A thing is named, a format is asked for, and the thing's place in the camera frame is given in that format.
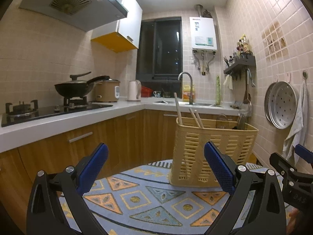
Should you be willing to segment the person's right hand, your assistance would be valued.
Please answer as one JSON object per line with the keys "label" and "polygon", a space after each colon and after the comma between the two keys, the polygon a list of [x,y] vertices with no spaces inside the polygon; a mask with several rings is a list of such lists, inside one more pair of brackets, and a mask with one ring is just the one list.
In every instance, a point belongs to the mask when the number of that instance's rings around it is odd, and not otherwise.
{"label": "person's right hand", "polygon": [[290,221],[286,227],[286,234],[311,234],[311,216],[298,209],[289,213]]}

